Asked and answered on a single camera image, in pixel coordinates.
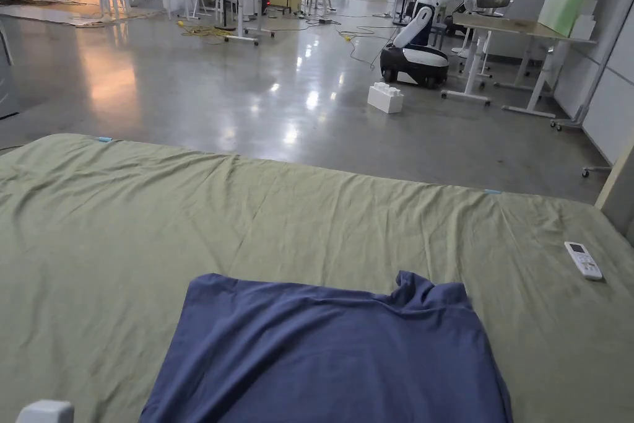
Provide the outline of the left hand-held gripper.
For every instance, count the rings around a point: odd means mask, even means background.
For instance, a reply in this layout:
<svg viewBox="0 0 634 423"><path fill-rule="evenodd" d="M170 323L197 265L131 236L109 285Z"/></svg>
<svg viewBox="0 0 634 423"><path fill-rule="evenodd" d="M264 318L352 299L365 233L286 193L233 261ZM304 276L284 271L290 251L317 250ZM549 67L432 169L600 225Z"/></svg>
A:
<svg viewBox="0 0 634 423"><path fill-rule="evenodd" d="M74 405L69 401L41 399L22 408L16 422L73 423Z"/></svg>

